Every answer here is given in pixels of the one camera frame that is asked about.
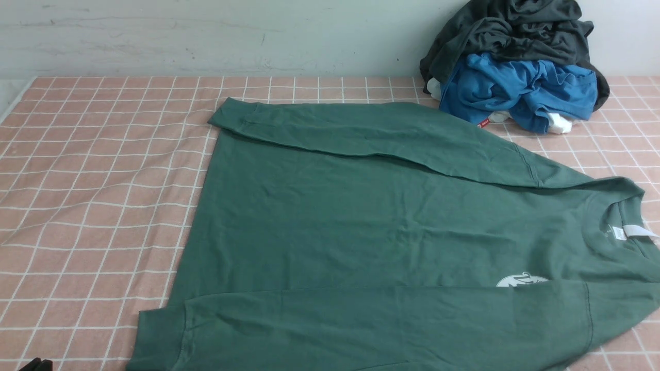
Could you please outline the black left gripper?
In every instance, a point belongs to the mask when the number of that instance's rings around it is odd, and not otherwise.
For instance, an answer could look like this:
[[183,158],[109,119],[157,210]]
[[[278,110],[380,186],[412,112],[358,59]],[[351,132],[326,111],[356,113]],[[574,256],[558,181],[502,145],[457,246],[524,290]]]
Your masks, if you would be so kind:
[[34,358],[19,371],[53,371],[53,362],[50,359]]

